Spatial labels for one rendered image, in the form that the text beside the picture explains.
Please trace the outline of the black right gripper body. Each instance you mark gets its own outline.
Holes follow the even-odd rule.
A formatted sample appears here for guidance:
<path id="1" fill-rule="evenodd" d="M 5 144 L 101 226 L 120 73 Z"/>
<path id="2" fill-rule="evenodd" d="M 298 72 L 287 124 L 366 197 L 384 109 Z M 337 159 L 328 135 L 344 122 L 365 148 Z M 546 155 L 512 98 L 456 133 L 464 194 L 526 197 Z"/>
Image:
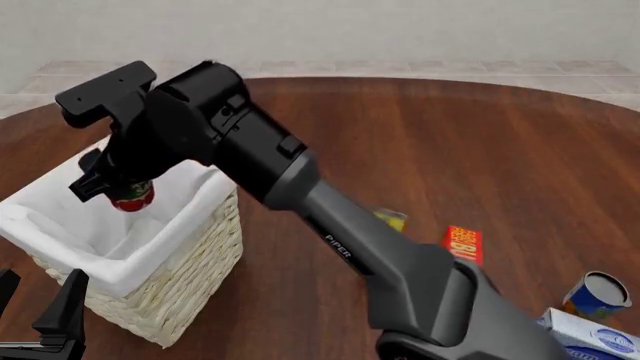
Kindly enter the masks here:
<path id="1" fill-rule="evenodd" d="M 131 184 L 117 172 L 110 158 L 100 149 L 92 149 L 78 161 L 82 170 L 79 179 L 69 185 L 69 189 L 83 203 L 98 195 L 109 200 L 124 200 L 131 192 Z"/>

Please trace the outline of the yellow green food package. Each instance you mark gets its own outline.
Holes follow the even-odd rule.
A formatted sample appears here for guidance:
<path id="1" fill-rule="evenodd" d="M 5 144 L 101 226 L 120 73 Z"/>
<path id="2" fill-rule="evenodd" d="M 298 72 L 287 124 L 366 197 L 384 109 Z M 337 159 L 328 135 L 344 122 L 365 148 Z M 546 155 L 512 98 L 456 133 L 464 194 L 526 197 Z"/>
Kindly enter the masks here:
<path id="1" fill-rule="evenodd" d="M 405 230 L 407 215 L 390 209 L 376 209 L 373 214 L 394 230 L 398 232 L 403 232 Z"/>

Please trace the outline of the woven wicker basket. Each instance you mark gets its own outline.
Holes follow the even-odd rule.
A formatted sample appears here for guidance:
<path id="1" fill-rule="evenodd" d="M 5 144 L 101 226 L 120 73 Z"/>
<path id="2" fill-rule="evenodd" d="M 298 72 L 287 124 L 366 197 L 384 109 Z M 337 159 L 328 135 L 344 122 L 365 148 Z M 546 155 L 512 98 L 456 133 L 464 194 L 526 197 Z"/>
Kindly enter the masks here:
<path id="1" fill-rule="evenodd" d="M 204 224 L 138 288 L 127 296 L 113 296 L 90 286 L 85 305 L 166 349 L 181 338 L 242 254 L 238 194 L 232 187 Z"/>

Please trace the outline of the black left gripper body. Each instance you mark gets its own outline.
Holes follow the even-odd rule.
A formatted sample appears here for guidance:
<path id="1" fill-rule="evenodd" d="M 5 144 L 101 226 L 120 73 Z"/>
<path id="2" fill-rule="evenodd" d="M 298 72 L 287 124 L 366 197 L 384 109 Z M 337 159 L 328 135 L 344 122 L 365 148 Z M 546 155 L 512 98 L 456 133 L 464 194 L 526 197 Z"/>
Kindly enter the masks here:
<path id="1" fill-rule="evenodd" d="M 0 342 L 0 360 L 82 360 L 83 335 L 41 335 L 39 342 Z"/>

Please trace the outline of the white cloth basket liner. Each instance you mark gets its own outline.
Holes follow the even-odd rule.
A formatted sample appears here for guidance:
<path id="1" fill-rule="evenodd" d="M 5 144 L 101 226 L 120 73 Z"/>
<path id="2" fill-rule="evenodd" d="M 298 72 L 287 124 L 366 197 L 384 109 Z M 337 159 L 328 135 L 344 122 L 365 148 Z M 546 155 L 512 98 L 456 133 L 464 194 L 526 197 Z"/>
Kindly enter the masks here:
<path id="1" fill-rule="evenodd" d="M 81 202 L 68 186 L 80 155 L 0 202 L 0 235 L 54 269 L 82 269 L 114 296 L 139 287 L 235 190 L 216 167 L 184 161 L 153 182 L 154 198 L 137 212 L 104 196 Z"/>

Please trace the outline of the red printed food box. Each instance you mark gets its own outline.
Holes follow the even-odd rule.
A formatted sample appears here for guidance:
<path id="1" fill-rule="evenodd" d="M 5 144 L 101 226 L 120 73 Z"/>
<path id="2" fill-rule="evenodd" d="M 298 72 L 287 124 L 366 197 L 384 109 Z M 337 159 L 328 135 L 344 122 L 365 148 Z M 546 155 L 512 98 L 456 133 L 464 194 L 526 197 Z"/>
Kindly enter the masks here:
<path id="1" fill-rule="evenodd" d="M 450 225 L 441 245 L 454 257 L 484 265 L 483 236 L 480 231 Z"/>

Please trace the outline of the red tomato sauce can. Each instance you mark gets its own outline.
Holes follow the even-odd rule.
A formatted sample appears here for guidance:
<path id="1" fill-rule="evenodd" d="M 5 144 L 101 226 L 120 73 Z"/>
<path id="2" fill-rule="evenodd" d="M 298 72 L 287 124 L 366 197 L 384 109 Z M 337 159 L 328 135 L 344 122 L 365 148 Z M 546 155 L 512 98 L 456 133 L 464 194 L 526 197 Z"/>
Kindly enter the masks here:
<path id="1" fill-rule="evenodd" d="M 138 212 L 153 202 L 154 185 L 152 181 L 124 185 L 111 191 L 108 197 L 116 209 L 123 212 Z"/>

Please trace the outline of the blue printed tin can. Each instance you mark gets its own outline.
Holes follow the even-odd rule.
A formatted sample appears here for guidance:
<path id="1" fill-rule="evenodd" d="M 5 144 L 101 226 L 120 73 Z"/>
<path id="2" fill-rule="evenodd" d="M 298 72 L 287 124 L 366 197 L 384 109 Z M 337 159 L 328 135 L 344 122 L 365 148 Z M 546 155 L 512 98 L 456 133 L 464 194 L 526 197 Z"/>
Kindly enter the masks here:
<path id="1" fill-rule="evenodd" d="M 591 271 L 567 293 L 561 310 L 602 323 L 617 311 L 631 306 L 630 293 L 621 281 L 606 272 Z"/>

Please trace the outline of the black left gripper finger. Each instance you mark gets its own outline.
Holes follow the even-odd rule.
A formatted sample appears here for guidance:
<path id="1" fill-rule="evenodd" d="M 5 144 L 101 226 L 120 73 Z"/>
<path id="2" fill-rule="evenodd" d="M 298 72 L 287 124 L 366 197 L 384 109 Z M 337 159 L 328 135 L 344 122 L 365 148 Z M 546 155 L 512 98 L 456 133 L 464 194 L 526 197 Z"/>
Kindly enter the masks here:
<path id="1" fill-rule="evenodd" d="M 21 277 L 11 269 L 0 269 L 0 302 L 9 302 L 19 286 Z"/>
<path id="2" fill-rule="evenodd" d="M 32 324 L 41 339 L 85 339 L 84 302 L 87 286 L 88 275 L 81 269 L 74 269 L 68 275 L 53 302 Z"/>

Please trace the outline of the white blue milk carton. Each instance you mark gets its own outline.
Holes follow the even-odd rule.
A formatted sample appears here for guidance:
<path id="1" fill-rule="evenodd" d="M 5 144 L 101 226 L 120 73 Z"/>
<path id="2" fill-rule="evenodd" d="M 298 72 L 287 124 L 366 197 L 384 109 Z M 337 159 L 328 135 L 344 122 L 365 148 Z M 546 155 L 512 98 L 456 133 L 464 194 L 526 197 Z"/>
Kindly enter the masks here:
<path id="1" fill-rule="evenodd" d="M 568 360 L 640 360 L 640 338 L 548 308 L 538 318 L 562 347 Z"/>

